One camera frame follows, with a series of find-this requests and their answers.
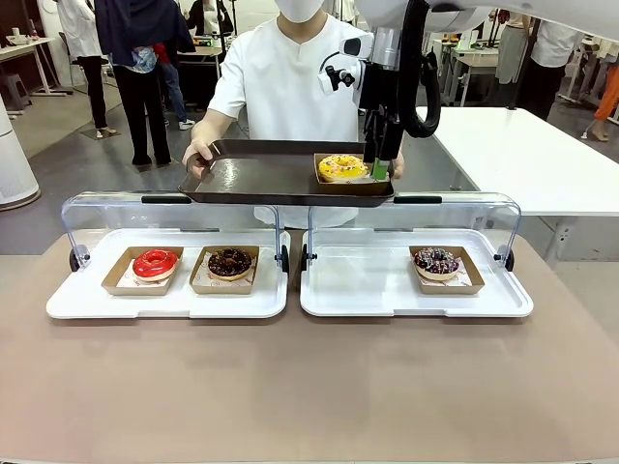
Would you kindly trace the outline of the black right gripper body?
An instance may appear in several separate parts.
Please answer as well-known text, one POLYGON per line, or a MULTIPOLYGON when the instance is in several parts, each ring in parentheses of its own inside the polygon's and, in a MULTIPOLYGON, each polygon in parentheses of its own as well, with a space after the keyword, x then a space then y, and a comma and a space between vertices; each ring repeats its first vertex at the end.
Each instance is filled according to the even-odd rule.
POLYGON ((366 112, 364 130, 369 127, 370 115, 383 109, 392 116, 394 123, 403 129, 398 117, 399 71, 383 68, 381 65, 363 61, 363 83, 360 87, 360 108, 366 112))

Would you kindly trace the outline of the person's right hand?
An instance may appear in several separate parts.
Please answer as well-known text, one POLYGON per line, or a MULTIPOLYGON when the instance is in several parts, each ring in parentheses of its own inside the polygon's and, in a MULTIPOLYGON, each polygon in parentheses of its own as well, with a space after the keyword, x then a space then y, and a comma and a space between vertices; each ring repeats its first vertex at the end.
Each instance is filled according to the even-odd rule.
POLYGON ((183 164, 189 174, 201 179, 210 170, 211 161, 214 159, 209 144, 201 139, 191 142, 183 156, 183 164))

